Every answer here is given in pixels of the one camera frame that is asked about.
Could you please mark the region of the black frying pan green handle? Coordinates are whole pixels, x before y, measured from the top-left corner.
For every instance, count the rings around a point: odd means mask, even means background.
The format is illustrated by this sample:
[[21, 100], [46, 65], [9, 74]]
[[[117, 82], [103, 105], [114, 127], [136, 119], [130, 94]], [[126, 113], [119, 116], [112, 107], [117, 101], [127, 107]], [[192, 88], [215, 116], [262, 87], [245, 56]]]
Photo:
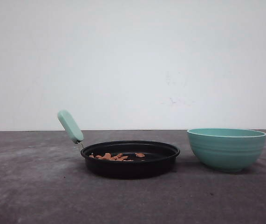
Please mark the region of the black frying pan green handle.
[[92, 173], [117, 179], [141, 179], [163, 175], [175, 167], [180, 150], [171, 144], [148, 140], [119, 140], [84, 146], [84, 135], [67, 110], [57, 118], [80, 150]]

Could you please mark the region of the green ceramic bowl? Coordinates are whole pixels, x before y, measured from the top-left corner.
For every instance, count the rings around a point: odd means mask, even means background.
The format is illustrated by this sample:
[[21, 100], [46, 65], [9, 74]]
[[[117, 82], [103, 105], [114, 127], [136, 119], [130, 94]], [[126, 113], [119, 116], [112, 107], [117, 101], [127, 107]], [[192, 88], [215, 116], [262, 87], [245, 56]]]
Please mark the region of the green ceramic bowl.
[[260, 157], [266, 142], [262, 131], [228, 128], [187, 130], [190, 147], [198, 160], [223, 172], [239, 172]]

